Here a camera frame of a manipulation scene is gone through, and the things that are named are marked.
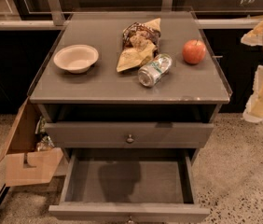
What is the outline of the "silver green 7up can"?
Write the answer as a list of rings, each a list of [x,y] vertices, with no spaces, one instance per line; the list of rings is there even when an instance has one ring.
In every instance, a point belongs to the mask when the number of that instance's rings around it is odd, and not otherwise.
[[[168,54],[159,54],[138,70],[139,82],[145,87],[153,87],[169,72],[172,63],[173,59]]]

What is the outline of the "brown yellow chip bag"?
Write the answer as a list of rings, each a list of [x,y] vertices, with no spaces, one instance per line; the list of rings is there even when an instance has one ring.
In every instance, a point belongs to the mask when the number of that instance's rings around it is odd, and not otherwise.
[[[160,18],[145,23],[135,22],[123,31],[122,52],[117,71],[141,67],[159,54]]]

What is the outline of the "grey drawer cabinet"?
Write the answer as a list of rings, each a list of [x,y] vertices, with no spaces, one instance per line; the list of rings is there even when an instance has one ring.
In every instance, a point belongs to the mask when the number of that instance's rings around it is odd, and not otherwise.
[[[140,84],[135,71],[119,73],[123,30],[135,22],[160,18],[161,52],[173,65],[155,86]],[[79,13],[69,21],[58,48],[74,44],[95,47],[96,64],[82,75],[73,75],[48,63],[39,74],[30,100],[47,123],[56,122],[198,122],[212,123],[231,90],[212,55],[197,65],[184,62],[185,42],[202,32],[190,11]],[[202,149],[185,149],[193,162]]]

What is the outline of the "round metal drawer knob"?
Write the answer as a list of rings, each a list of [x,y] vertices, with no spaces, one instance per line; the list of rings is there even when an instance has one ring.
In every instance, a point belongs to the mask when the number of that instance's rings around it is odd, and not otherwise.
[[[127,137],[127,139],[126,139],[126,142],[127,142],[128,144],[131,144],[131,143],[134,142],[134,139],[133,139],[133,137],[132,137],[131,134],[128,135],[128,137]]]

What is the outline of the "open grey middle drawer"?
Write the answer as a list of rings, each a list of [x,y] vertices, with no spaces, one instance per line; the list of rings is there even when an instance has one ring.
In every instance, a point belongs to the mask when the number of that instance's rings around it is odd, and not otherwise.
[[[60,202],[60,220],[194,222],[210,210],[197,201],[185,149],[75,149]]]

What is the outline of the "closed grey top drawer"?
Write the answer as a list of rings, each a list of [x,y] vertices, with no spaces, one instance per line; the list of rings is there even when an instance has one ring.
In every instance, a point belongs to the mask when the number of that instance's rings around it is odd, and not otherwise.
[[[204,147],[212,123],[190,122],[56,122],[45,130],[64,148],[198,148]],[[134,142],[126,139],[131,134]]]

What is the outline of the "red apple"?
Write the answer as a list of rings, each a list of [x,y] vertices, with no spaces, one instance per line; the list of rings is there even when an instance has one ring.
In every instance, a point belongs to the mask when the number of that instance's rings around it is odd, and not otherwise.
[[[206,54],[206,46],[200,40],[188,40],[182,48],[183,59],[189,64],[198,64]]]

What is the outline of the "beige paper bowl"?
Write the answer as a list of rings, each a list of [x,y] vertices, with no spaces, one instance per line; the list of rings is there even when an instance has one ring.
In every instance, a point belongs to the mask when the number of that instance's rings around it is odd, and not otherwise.
[[[97,49],[88,45],[72,45],[59,50],[53,62],[62,70],[72,74],[87,72],[98,61]]]

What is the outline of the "crumpled wrappers in box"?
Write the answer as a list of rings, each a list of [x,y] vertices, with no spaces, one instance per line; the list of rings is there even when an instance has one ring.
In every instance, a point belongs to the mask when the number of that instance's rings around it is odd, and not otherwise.
[[[50,139],[49,135],[45,130],[46,121],[43,117],[39,118],[39,121],[36,124],[35,128],[35,137],[36,137],[36,144],[35,150],[40,151],[49,151],[55,148],[52,140]]]

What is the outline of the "open cardboard box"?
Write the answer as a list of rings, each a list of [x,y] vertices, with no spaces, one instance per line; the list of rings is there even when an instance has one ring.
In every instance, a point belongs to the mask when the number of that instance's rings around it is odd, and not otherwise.
[[[0,154],[6,164],[7,187],[49,183],[62,160],[58,147],[37,151],[36,125],[41,116],[37,107],[26,99],[7,135]]]

